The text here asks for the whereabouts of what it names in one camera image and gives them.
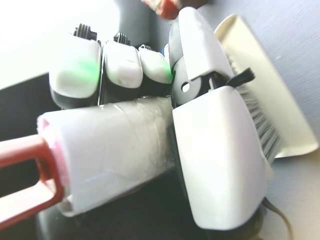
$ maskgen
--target plastic wrap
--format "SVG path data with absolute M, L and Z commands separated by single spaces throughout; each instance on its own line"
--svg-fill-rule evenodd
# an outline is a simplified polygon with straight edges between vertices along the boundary
M 174 166 L 169 98 L 47 112 L 38 118 L 59 165 L 59 209 L 74 216 L 110 202 Z

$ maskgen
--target brush bristle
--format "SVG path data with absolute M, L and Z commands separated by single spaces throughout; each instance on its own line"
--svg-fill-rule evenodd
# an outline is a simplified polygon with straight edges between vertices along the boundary
M 232 58 L 228 56 L 228 59 L 233 73 L 235 75 L 239 74 L 237 66 Z M 246 85 L 244 84 L 239 86 L 237 90 L 251 114 L 256 131 L 260 138 L 263 154 L 268 162 L 272 164 L 283 145 L 282 138 L 272 121 L 260 108 L 257 98 L 250 92 Z

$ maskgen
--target black cable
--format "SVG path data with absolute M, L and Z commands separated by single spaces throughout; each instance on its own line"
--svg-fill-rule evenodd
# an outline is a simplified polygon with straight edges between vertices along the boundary
M 283 214 L 282 211 L 280 211 L 276 206 L 274 206 L 266 197 L 263 199 L 262 204 L 269 209 L 270 211 L 278 214 L 282 220 L 284 221 L 287 229 L 288 229 L 288 235 L 289 235 L 289 240 L 294 240 L 294 231 L 293 228 L 291 226 L 290 221 L 288 220 L 288 218 L 286 217 L 286 215 Z

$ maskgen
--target screw hole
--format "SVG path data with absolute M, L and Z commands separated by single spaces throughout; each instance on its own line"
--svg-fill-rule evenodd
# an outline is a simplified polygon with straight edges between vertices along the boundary
M 189 88 L 190 88 L 190 84 L 188 82 L 184 82 L 181 86 L 181 90 L 184 93 L 188 92 Z

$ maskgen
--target beige plastic dustpan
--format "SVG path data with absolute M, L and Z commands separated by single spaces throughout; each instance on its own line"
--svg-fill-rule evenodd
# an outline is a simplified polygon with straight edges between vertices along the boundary
M 214 33 L 239 73 L 251 68 L 256 79 L 246 84 L 262 111 L 273 121 L 284 146 L 277 158 L 304 155 L 316 150 L 319 142 L 283 79 L 244 21 L 232 14 Z

